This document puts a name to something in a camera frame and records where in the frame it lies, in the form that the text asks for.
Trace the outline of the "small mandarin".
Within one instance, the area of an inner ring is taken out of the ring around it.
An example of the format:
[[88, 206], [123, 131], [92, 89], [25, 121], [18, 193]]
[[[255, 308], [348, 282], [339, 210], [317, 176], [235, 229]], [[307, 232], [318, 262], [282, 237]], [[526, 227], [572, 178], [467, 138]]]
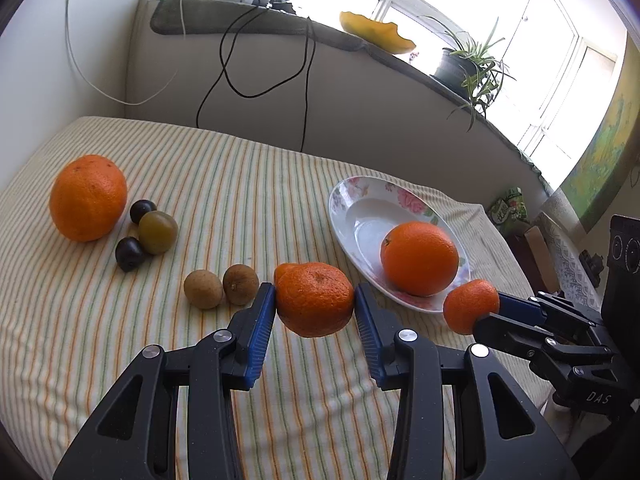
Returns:
[[473, 280], [452, 290], [444, 301], [444, 319], [450, 330], [460, 335], [471, 335], [478, 318], [498, 313], [498, 290], [485, 280]]

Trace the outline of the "large orange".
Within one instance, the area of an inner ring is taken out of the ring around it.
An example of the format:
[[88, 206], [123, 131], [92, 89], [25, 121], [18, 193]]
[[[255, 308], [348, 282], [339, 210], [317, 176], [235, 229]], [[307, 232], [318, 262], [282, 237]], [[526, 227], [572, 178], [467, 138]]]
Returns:
[[442, 292], [458, 272], [459, 254], [451, 238], [431, 223], [395, 226], [382, 240], [380, 258], [386, 278], [413, 296]]
[[55, 227], [73, 242], [104, 237], [116, 226], [127, 203], [127, 182], [111, 159], [85, 155], [58, 174], [49, 198]]

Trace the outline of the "brown longan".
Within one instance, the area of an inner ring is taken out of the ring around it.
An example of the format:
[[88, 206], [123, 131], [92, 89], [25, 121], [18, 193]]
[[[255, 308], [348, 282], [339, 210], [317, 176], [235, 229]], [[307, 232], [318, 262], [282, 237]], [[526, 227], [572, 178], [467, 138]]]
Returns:
[[256, 296], [260, 281], [256, 272], [245, 264], [234, 264], [224, 274], [222, 286], [228, 303], [245, 306]]
[[207, 270], [191, 272], [183, 282], [183, 291], [189, 304], [198, 310], [212, 310], [218, 307], [224, 296], [224, 289], [216, 274]]

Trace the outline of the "dark plum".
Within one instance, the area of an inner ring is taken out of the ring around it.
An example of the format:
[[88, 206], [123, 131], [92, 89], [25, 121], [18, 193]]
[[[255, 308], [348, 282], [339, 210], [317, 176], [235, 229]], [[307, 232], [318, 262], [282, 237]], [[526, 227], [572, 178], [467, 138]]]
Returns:
[[117, 243], [115, 259], [119, 269], [127, 273], [136, 270], [145, 262], [146, 252], [137, 238], [128, 236]]
[[137, 226], [146, 214], [156, 210], [157, 206], [152, 200], [136, 200], [129, 209], [129, 217], [131, 222]]

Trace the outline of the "green-brown plum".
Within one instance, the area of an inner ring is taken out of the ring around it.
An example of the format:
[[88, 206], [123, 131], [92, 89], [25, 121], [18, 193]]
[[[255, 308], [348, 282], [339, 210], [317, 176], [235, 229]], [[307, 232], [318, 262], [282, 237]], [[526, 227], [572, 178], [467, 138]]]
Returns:
[[147, 212], [138, 224], [139, 240], [146, 252], [159, 255], [174, 246], [178, 236], [178, 224], [163, 211]]

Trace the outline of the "green snack package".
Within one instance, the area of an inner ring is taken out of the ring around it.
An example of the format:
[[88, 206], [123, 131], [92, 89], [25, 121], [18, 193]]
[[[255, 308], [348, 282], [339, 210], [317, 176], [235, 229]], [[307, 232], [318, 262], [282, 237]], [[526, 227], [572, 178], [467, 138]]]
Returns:
[[500, 195], [487, 209], [487, 215], [503, 236], [523, 235], [530, 228], [524, 196], [517, 186]]

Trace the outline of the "floral white plate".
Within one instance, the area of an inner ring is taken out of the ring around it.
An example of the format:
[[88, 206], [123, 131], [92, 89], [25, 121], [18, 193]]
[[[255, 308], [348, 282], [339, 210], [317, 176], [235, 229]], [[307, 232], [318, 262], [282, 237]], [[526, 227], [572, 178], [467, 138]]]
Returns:
[[[328, 198], [334, 235], [357, 270], [387, 298], [410, 310], [440, 313], [448, 294], [471, 281], [471, 268], [463, 245], [451, 226], [425, 200], [401, 185], [377, 177], [349, 177], [334, 186]], [[422, 221], [437, 226], [456, 245], [459, 263], [452, 283], [436, 295], [411, 296], [385, 276], [380, 249], [395, 226]]]

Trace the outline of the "potted spider plant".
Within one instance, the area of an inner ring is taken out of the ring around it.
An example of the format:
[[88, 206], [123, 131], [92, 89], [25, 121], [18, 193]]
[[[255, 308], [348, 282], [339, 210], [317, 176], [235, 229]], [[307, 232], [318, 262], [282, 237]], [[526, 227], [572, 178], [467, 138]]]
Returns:
[[455, 32], [436, 16], [429, 20], [442, 26], [446, 36], [454, 43], [442, 49], [442, 58], [433, 77], [464, 101], [458, 106], [470, 114], [468, 130], [478, 118], [487, 120], [487, 111], [496, 102], [507, 79], [514, 80], [502, 58], [496, 58], [490, 49], [503, 41], [494, 39], [499, 21], [495, 22], [485, 42], [476, 41], [467, 32]]

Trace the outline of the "yellow melon rind bowl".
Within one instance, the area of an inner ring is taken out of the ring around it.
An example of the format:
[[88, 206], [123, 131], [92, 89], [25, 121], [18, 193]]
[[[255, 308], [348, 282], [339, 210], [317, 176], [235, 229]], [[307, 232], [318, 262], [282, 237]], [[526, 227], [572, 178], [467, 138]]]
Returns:
[[352, 12], [340, 14], [342, 29], [390, 54], [407, 54], [416, 48], [416, 44], [398, 34], [395, 23], [373, 21], [364, 15]]

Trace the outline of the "grey windowsill mat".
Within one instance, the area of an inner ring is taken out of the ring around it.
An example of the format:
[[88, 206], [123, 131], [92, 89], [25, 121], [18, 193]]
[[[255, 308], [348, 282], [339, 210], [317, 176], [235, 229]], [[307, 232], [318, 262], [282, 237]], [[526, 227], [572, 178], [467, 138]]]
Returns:
[[224, 32], [252, 35], [306, 36], [319, 44], [345, 52], [363, 52], [383, 66], [423, 84], [469, 113], [466, 102], [439, 79], [357, 36], [284, 12], [209, 0], [160, 0], [150, 18], [153, 32], [162, 36], [221, 35]]

